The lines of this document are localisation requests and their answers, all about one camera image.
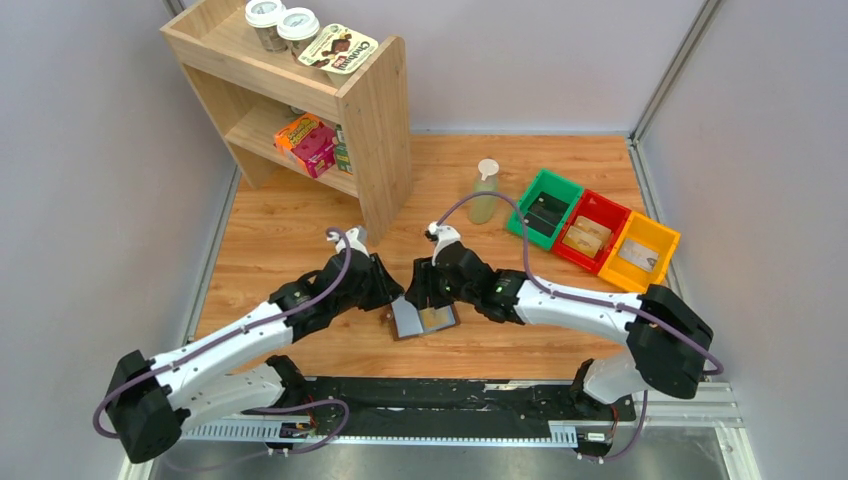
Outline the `yellow credit card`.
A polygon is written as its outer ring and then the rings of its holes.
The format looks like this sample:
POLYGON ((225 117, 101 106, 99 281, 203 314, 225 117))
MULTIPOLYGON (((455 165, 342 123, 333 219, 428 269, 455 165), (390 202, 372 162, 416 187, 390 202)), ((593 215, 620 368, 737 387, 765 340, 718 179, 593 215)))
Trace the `yellow credit card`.
POLYGON ((574 227, 566 231, 562 243, 590 259, 593 259, 603 246, 600 238, 574 227))
POLYGON ((435 332, 456 325, 456 317, 452 306, 420 310, 419 319, 424 333, 435 332))

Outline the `brown leather card holder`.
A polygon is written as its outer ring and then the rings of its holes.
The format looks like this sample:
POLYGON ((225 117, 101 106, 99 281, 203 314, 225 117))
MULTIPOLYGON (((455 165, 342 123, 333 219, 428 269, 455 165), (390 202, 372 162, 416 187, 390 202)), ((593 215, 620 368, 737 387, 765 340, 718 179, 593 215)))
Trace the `brown leather card holder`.
POLYGON ((388 325, 395 341, 426 336, 460 325, 453 306, 418 310, 404 297, 392 302, 382 313, 381 320, 388 325))

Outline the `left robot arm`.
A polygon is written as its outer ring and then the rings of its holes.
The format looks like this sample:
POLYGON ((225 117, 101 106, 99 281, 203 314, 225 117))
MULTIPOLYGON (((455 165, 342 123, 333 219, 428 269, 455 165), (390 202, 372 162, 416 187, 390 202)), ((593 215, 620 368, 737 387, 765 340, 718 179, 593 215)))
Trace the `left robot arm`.
POLYGON ((96 431, 119 440, 140 464, 159 457, 191 429, 230 414, 298 405, 298 372, 279 348, 327 328, 341 314, 371 311, 403 287, 379 256, 344 248, 320 270, 283 284, 232 324, 170 352, 135 350, 115 366, 96 431))

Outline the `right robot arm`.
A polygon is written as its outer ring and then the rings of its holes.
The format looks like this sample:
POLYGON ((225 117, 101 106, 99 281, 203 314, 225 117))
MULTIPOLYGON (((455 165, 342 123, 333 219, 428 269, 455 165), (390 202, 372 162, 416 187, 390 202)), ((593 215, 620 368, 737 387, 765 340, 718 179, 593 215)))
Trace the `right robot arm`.
POLYGON ((415 260, 405 298, 419 310, 463 302, 497 323, 557 326, 625 346, 585 361, 575 375, 578 391, 602 404, 641 390, 694 398, 713 339, 707 323, 663 285, 641 294, 566 287, 493 269, 460 242, 415 260))

